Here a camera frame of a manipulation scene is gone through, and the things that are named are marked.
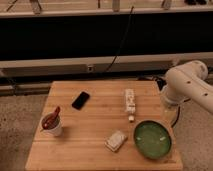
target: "cable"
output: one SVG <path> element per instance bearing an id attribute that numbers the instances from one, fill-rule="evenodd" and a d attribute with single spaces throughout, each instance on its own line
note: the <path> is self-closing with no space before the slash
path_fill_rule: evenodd
<path id="1" fill-rule="evenodd" d="M 208 73 L 211 74 L 213 71 L 213 67 L 208 67 Z"/>
<path id="2" fill-rule="evenodd" d="M 191 99 L 189 98 L 189 99 L 186 99 L 186 100 L 184 100 L 183 102 L 185 103 L 185 102 L 188 102 L 188 101 L 190 101 Z"/>
<path id="3" fill-rule="evenodd" d="M 119 46 L 119 48 L 118 48 L 118 50 L 117 50 L 117 52 L 115 54 L 115 57 L 112 60 L 112 62 L 108 65 L 108 67 L 102 73 L 105 73 L 105 72 L 109 71 L 109 69 L 115 63 L 115 60 L 117 59 L 117 57 L 120 55 L 121 50 L 123 49 L 124 43 L 126 42 L 126 38 L 127 38 L 128 33 L 129 33 L 129 28 L 130 28 L 130 24 L 131 24 L 133 10 L 134 10 L 134 6 L 132 6 L 131 11 L 129 13 L 129 18 L 128 18 L 128 23 L 127 23 L 126 31 L 124 33 L 124 36 L 123 36 L 122 40 L 121 40 L 120 46 Z"/>
<path id="4" fill-rule="evenodd" d="M 151 78 L 139 77 L 138 80 L 156 81 L 156 83 L 158 84 L 159 90 L 162 90 L 162 88 L 166 85 L 166 80 L 164 80 L 163 78 L 159 76 L 153 76 Z"/>
<path id="5" fill-rule="evenodd" d="M 172 128 L 177 124 L 179 118 L 180 118 L 180 106 L 178 107 L 177 118 L 176 118 L 175 122 L 172 124 Z"/>

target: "red utensil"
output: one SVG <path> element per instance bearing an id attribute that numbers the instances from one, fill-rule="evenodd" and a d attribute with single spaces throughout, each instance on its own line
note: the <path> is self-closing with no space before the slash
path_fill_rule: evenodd
<path id="1" fill-rule="evenodd" d="M 60 112 L 60 107 L 58 106 L 55 111 L 45 120 L 45 122 L 42 123 L 43 129 L 48 129 L 57 119 L 59 112 Z"/>

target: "speckled floor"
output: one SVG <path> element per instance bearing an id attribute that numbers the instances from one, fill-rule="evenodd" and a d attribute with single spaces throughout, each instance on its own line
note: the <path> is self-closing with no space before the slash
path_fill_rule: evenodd
<path id="1" fill-rule="evenodd" d="M 0 171 L 24 171 L 46 97 L 0 97 Z M 212 171 L 213 115 L 186 102 L 174 132 L 184 171 Z"/>

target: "black backdrop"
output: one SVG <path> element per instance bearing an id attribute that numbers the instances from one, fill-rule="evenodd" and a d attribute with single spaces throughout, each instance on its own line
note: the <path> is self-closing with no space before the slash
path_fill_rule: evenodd
<path id="1" fill-rule="evenodd" d="M 128 15 L 0 19 L 0 60 L 114 56 Z M 213 51 L 213 12 L 135 14 L 121 55 Z"/>

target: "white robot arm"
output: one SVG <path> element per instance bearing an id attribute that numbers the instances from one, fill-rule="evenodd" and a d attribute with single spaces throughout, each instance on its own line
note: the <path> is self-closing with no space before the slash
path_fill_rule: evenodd
<path id="1" fill-rule="evenodd" d="M 208 68 L 201 61 L 192 61 L 169 69 L 167 85 L 161 91 L 161 99 L 169 106 L 179 105 L 190 98 L 213 114 L 213 87 L 204 82 Z"/>

